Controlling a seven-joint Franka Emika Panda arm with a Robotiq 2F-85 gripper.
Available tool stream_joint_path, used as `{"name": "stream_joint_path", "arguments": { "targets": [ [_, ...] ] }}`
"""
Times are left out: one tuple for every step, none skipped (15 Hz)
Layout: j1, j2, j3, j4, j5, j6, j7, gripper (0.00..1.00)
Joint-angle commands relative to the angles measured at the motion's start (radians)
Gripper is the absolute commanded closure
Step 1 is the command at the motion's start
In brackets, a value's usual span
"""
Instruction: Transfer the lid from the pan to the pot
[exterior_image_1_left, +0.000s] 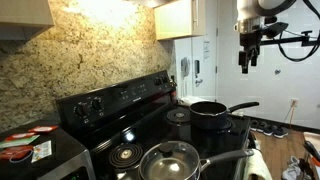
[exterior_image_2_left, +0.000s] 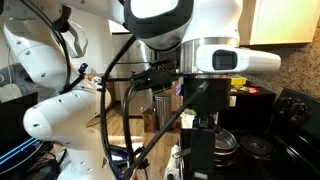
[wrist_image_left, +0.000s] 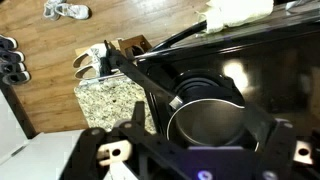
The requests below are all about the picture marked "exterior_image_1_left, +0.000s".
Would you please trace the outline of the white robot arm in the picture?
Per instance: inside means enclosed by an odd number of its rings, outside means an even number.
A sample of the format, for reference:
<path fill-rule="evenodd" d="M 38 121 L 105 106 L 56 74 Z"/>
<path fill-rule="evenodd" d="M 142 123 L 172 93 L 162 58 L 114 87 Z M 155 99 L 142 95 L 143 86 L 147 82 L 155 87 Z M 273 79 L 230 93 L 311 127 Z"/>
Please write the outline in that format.
<path fill-rule="evenodd" d="M 276 15 L 289 9 L 296 0 L 237 0 L 237 22 L 234 30 L 239 33 L 240 46 L 238 64 L 242 73 L 248 66 L 256 66 L 263 36 L 271 39 L 282 33 L 287 23 L 278 22 Z"/>

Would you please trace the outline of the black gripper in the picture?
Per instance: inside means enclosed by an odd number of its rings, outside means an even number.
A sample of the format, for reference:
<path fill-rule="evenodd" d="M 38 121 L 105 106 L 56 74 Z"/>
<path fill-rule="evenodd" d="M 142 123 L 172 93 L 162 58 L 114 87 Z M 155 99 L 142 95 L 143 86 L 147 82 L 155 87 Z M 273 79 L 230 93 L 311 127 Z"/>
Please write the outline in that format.
<path fill-rule="evenodd" d="M 239 52 L 238 64 L 241 66 L 242 73 L 248 73 L 248 62 L 251 66 L 257 66 L 257 57 L 260 54 L 261 34 L 259 32 L 240 35 L 240 45 L 243 50 Z"/>

